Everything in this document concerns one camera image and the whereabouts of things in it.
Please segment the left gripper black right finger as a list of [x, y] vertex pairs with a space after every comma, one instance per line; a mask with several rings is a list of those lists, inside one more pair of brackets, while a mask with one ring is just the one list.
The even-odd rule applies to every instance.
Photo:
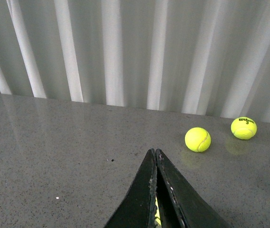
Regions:
[[163, 228], [230, 228], [171, 160], [156, 150], [157, 198]]

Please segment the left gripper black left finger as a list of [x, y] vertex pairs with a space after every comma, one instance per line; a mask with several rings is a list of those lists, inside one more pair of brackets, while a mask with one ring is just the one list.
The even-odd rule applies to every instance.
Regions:
[[122, 203], [106, 223], [106, 228], [154, 228], [157, 190], [157, 161], [148, 150]]

